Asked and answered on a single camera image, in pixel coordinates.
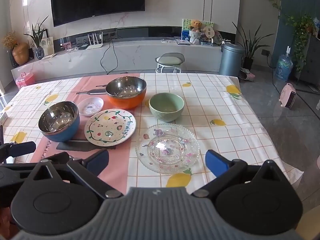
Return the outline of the white fruit pattern plate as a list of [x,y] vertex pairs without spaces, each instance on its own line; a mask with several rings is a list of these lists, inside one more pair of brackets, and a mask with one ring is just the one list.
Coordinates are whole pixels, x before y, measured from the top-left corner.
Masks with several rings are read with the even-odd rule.
[[136,126],[132,113],[123,109],[107,109],[90,117],[84,126],[84,135],[93,145],[111,147],[129,139]]

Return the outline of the blue steel bowl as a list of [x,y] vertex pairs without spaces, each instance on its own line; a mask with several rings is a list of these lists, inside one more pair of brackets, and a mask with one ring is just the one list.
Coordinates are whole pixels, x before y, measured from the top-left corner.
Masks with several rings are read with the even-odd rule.
[[43,112],[38,122],[41,133],[54,142],[71,140],[77,133],[79,125],[79,109],[71,101],[63,101],[50,106]]

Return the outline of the clear glass patterned plate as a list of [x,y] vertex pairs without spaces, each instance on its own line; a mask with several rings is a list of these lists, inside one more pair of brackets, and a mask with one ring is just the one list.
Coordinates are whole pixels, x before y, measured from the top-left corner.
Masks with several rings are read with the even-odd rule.
[[149,127],[139,137],[136,155],[153,172],[176,174],[189,170],[197,162],[200,146],[189,129],[164,123]]

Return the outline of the small white saucer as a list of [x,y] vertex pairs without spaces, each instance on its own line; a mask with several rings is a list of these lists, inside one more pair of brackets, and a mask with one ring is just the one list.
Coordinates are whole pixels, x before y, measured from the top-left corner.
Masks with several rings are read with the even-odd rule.
[[104,101],[99,97],[86,98],[77,104],[79,114],[83,116],[93,116],[103,109]]

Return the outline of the orange steel bowl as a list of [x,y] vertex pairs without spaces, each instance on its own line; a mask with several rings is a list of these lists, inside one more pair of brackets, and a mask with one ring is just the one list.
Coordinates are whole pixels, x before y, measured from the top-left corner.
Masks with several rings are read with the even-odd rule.
[[142,78],[124,76],[109,82],[105,90],[112,105],[120,109],[132,109],[144,100],[146,87],[146,81]]

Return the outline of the green ceramic bowl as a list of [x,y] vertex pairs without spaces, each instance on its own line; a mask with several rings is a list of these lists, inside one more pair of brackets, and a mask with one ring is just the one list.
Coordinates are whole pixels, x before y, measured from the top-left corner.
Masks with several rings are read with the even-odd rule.
[[179,118],[184,107],[184,99],[172,93],[157,93],[149,99],[151,113],[164,122],[172,122]]

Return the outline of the lemon checked tablecloth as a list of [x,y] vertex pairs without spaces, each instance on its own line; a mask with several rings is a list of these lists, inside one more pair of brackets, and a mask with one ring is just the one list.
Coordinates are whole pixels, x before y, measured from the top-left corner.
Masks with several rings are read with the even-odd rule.
[[[133,136],[109,151],[110,161],[100,179],[126,193],[131,187],[184,185],[193,192],[213,180],[205,164],[205,154],[214,150],[229,160],[241,159],[261,165],[271,159],[277,163],[293,186],[303,172],[283,162],[257,116],[240,92],[237,79],[213,74],[141,74],[147,83],[146,98],[132,112],[137,122]],[[18,157],[17,163],[38,162],[58,152],[57,143],[43,137],[38,127],[41,114],[60,101],[80,103],[87,91],[115,79],[114,75],[91,76],[35,84],[21,88],[9,100],[3,125],[5,142],[33,141],[34,153]],[[149,110],[149,98],[157,93],[173,93],[185,101],[176,120],[195,134],[200,156],[195,165],[176,176],[162,175],[146,168],[136,155],[139,139],[148,137],[148,128],[159,123]]]

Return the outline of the pink storage box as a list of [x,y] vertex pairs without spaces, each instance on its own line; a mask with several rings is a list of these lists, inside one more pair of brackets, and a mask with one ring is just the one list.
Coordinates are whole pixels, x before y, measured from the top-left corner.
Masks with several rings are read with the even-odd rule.
[[22,87],[33,85],[35,83],[35,76],[33,73],[25,73],[23,72],[16,80],[15,83],[18,89]]

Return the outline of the pink space heater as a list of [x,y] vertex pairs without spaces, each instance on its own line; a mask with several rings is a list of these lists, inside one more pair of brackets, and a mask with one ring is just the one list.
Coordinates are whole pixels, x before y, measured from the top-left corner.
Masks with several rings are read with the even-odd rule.
[[287,83],[283,87],[280,94],[280,98],[279,98],[280,106],[287,109],[291,109],[294,104],[296,95],[297,95],[296,89],[293,87],[291,83]]

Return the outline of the grey trash bin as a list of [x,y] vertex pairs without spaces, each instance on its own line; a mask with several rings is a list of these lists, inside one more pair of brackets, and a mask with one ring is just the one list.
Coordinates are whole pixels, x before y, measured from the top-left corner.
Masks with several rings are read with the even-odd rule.
[[237,77],[240,73],[245,50],[242,46],[225,43],[221,46],[220,75]]

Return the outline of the white wifi router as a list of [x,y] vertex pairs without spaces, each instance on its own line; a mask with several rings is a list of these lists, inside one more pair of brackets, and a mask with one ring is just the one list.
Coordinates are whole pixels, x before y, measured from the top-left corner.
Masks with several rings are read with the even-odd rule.
[[101,48],[103,46],[103,33],[100,35],[100,39],[98,39],[96,33],[92,33],[91,35],[87,35],[89,40],[89,45],[86,48],[87,50]]

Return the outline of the tall floor plant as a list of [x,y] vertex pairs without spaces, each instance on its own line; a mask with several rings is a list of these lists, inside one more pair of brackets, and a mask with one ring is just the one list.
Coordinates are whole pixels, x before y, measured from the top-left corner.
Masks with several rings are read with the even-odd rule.
[[267,34],[264,36],[259,36],[258,33],[260,31],[261,24],[259,25],[259,27],[256,29],[254,33],[251,33],[250,30],[248,32],[245,32],[241,24],[237,26],[233,22],[233,25],[236,28],[237,33],[240,35],[240,38],[241,38],[240,46],[244,49],[244,60],[243,60],[242,67],[244,69],[251,70],[255,52],[260,48],[269,47],[268,44],[262,44],[261,43],[262,40],[267,37],[273,36],[274,33]]

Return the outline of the potted plant blue vase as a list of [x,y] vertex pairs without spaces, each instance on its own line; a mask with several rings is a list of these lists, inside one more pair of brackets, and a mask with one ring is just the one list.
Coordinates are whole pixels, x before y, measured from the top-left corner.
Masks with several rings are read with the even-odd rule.
[[41,22],[37,22],[35,25],[31,25],[31,34],[24,34],[26,36],[31,37],[33,40],[36,49],[35,49],[35,56],[38,60],[41,60],[44,58],[44,49],[41,47],[41,41],[43,39],[43,34],[46,32],[48,34],[48,31],[46,28],[43,28],[42,25],[46,21],[48,16]]

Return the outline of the teddy bear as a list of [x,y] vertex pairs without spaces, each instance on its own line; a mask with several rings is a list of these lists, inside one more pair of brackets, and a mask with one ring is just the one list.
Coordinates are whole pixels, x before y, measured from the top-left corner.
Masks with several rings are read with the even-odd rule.
[[194,32],[200,32],[202,27],[202,22],[199,20],[191,20],[189,25],[189,30]]

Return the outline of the hanging green vine plant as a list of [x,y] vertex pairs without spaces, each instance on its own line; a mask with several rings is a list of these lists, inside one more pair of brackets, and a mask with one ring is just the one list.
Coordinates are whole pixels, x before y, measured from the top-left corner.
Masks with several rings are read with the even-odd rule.
[[293,28],[293,59],[296,64],[296,71],[301,73],[305,66],[305,49],[309,38],[314,35],[316,26],[313,18],[304,14],[301,16],[283,15],[286,25]]

